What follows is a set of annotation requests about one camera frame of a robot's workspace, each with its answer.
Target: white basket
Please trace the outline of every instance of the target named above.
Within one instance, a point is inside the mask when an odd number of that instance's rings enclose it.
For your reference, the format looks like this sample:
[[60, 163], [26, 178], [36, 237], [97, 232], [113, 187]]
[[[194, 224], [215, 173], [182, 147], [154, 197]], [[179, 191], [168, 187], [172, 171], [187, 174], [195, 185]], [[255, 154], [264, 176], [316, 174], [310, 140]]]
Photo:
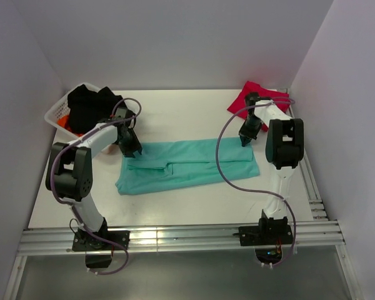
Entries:
[[78, 86], [81, 86], [84, 84], [88, 90], [98, 92], [100, 91], [100, 88], [97, 86], [94, 86], [90, 83], [81, 83], [78, 84], [76, 87], [74, 87], [72, 90], [67, 92], [64, 97], [62, 97], [55, 105], [49, 109], [49, 111], [44, 115], [44, 120], [46, 120], [47, 123], [53, 125], [58, 130], [66, 133], [68, 136], [71, 136], [72, 138], [78, 138], [76, 134], [72, 133], [71, 131], [68, 131], [67, 129], [61, 127], [59, 124], [57, 124], [57, 121], [60, 120], [62, 117], [69, 114], [69, 107], [68, 107], [68, 94], [75, 90]]

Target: teal shirt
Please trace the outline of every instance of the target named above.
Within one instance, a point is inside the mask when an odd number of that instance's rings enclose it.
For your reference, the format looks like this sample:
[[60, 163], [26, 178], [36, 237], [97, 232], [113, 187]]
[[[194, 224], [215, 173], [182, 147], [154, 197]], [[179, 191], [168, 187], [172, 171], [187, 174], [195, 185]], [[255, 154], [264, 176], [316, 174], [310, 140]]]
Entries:
[[[217, 139], [143, 143], [142, 155], [123, 158], [118, 192], [134, 195], [222, 182], [216, 143]], [[219, 161], [230, 180], [259, 175], [253, 149], [242, 147], [238, 137], [222, 139]]]

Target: black garment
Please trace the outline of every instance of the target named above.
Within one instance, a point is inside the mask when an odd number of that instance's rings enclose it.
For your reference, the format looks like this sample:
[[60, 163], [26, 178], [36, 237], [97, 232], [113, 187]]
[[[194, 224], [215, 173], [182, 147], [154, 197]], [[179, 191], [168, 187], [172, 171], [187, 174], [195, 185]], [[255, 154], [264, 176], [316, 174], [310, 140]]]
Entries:
[[[115, 96], [104, 87], [99, 92], [90, 91], [83, 84], [68, 94], [69, 112], [68, 126], [73, 133], [87, 133], [104, 118], [109, 118], [114, 106], [122, 96]], [[125, 102], [119, 105], [127, 108]]]

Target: white wall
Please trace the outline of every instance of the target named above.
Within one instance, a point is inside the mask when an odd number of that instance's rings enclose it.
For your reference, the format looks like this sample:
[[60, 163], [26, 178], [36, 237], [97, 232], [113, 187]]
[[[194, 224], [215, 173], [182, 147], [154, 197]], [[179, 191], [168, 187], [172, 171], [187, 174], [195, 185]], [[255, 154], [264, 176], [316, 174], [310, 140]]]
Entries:
[[14, 4], [0, 0], [0, 299], [53, 135], [43, 114], [61, 93]]
[[375, 299], [375, 0], [335, 0], [292, 85], [327, 212]]
[[288, 88], [332, 0], [13, 0], [63, 83]]

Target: red fabric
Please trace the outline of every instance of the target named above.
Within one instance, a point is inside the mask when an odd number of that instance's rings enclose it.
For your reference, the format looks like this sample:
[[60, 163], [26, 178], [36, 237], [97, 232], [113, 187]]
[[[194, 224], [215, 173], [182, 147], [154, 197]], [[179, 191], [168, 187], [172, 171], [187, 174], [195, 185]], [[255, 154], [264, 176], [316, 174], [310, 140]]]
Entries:
[[[289, 94], [285, 92], [276, 92], [276, 91], [269, 91], [267, 89], [262, 88], [259, 84], [256, 84], [255, 82], [248, 81], [244, 85], [242, 91], [240, 92], [239, 96], [236, 98], [235, 101], [227, 108], [228, 111], [231, 113], [236, 113], [240, 109], [244, 108], [246, 104], [244, 103], [244, 97], [246, 97], [247, 94], [250, 92], [257, 92], [261, 97], [289, 97]], [[284, 101], [289, 102], [288, 99], [275, 99], [275, 101]], [[279, 107], [281, 111], [284, 113], [288, 110], [290, 104], [277, 104], [276, 106]], [[240, 118], [245, 119], [248, 116], [248, 111], [243, 111], [240, 114], [238, 114]], [[262, 128], [263, 131], [267, 131], [268, 127], [263, 124]]]

